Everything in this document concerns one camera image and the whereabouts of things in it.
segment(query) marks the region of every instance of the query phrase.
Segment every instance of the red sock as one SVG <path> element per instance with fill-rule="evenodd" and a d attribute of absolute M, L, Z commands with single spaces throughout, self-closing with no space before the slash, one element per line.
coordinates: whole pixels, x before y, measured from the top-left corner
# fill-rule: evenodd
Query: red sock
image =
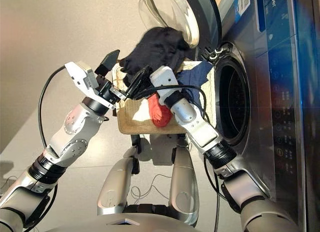
<path fill-rule="evenodd" d="M 156 127 L 165 127 L 171 120 L 172 113 L 165 105 L 159 104 L 157 94 L 148 98 L 149 114 L 153 124 Z"/>

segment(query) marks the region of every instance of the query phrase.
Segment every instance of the laundry basket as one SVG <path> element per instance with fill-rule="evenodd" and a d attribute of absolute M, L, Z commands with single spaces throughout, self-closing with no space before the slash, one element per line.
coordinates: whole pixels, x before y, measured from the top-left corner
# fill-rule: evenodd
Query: laundry basket
<path fill-rule="evenodd" d="M 183 62 L 179 71 L 189 70 L 200 62 Z M 126 90 L 127 87 L 123 82 L 125 73 L 120 71 L 121 67 L 116 64 L 112 69 L 112 82 L 113 85 L 121 90 Z M 212 98 L 214 98 L 214 83 L 213 71 L 211 70 L 207 76 L 208 82 L 202 86 L 202 89 L 206 93 L 207 98 L 207 113 L 211 121 L 215 121 L 212 113 Z M 119 131 L 123 134 L 178 134 L 185 133 L 185 129 L 180 127 L 175 117 L 173 116 L 171 121 L 166 127 L 156 127 L 149 115 L 149 106 L 147 99 L 143 98 L 140 100 L 127 99 L 126 101 L 120 101 L 116 105 L 116 115 L 118 120 Z"/>

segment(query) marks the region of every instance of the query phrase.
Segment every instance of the blue clothing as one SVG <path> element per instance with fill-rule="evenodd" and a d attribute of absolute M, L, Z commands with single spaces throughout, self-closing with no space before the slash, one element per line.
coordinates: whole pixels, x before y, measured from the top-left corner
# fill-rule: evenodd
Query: blue clothing
<path fill-rule="evenodd" d="M 208 81 L 207 74 L 212 69 L 213 65 L 207 61 L 201 62 L 191 70 L 184 70 L 176 75 L 179 84 L 193 85 L 201 87 L 202 84 Z M 197 89 L 183 89 L 182 93 L 189 100 L 201 106 L 199 90 Z"/>

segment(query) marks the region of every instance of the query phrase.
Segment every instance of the gray floor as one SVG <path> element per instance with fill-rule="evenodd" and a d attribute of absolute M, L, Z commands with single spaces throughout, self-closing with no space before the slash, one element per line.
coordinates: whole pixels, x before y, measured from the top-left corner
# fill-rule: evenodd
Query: gray floor
<path fill-rule="evenodd" d="M 0 186 L 9 176 L 19 176 L 43 150 L 36 105 L 49 74 L 68 61 L 83 60 L 96 67 L 106 53 L 117 48 L 121 57 L 127 55 L 145 31 L 137 3 L 138 0 L 1 0 L 1 141 L 7 146 L 0 154 Z M 11 19 L 3 20 L 3 12 Z M 47 140 L 82 98 L 83 94 L 66 72 L 54 78 L 43 101 Z M 149 188 L 156 174 L 171 174 L 173 167 L 163 164 L 170 160 L 175 143 L 166 136 L 146 138 L 151 146 L 146 144 L 141 173 L 131 180 L 142 192 Z M 85 154 L 60 179 L 56 201 L 38 229 L 45 231 L 95 216 L 104 179 L 130 145 L 130 137 L 119 132 L 117 119 L 111 117 L 90 141 Z M 200 194 L 197 229 L 212 231 L 216 195 L 198 153 L 193 149 L 191 154 Z M 170 179 L 159 177 L 155 185 L 168 195 Z M 134 202 L 130 195 L 128 202 Z M 167 204 L 168 201 L 152 190 L 140 202 Z M 219 231 L 241 231 L 240 217 L 224 201 L 221 201 Z"/>

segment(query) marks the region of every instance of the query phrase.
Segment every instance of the robotic hand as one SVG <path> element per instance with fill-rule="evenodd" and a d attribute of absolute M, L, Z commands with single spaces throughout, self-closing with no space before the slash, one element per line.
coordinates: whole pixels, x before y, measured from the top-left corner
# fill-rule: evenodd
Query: robotic hand
<path fill-rule="evenodd" d="M 108 71 L 116 63 L 119 52 L 115 51 L 106 56 L 100 67 L 97 69 Z M 32 228 L 39 221 L 48 201 L 48 193 L 55 187 L 58 179 L 63 175 L 76 159 L 81 156 L 90 139 L 97 133 L 100 125 L 104 121 L 104 115 L 109 108 L 114 109 L 115 103 L 120 99 L 132 98 L 137 91 L 144 88 L 145 79 L 151 81 L 155 86 L 177 85 L 177 80 L 169 67 L 161 67 L 154 73 L 149 69 L 144 69 L 136 74 L 134 82 L 124 92 L 115 88 L 112 83 L 99 75 L 95 78 L 93 71 L 83 63 L 70 62 L 65 64 L 75 85 L 86 94 L 84 100 L 78 104 L 66 117 L 61 129 L 52 137 L 49 145 L 43 153 L 28 167 L 17 181 L 8 189 L 0 199 L 0 231 L 22 231 L 23 227 Z M 242 228 L 245 231 L 298 231 L 287 213 L 281 210 L 275 203 L 269 200 L 267 187 L 255 175 L 245 160 L 236 154 L 231 147 L 223 140 L 219 133 L 207 123 L 201 116 L 200 110 L 191 105 L 177 88 L 162 89 L 158 91 L 160 103 L 166 104 L 175 114 L 178 124 L 184 127 L 191 141 L 195 144 L 201 154 L 213 166 L 218 176 L 223 179 L 222 190 L 231 207 L 241 212 Z M 129 152 L 120 163 L 112 170 L 113 176 L 122 177 L 123 181 L 128 181 L 128 177 L 133 173 L 134 151 Z M 190 168 L 188 173 L 192 173 L 192 164 L 184 159 L 183 150 L 179 150 L 181 166 L 174 165 L 175 168 Z M 174 194 L 175 183 L 179 180 L 172 177 L 171 194 Z M 121 194 L 113 194 L 113 197 L 120 197 L 124 200 L 128 191 Z M 171 197 L 171 204 L 177 205 L 178 197 Z M 185 223 L 164 216 L 153 214 L 131 215 L 131 220 L 127 219 L 123 212 L 124 205 L 112 204 L 112 209 L 103 208 L 100 213 L 108 215 L 99 216 L 91 223 L 95 228 L 101 225 L 111 226 L 116 231 L 144 231 L 156 228 L 183 231 L 191 231 L 193 228 Z M 115 224 L 135 224 L 137 227 L 128 228 Z M 77 229 L 85 231 L 86 225 L 79 225 Z"/>

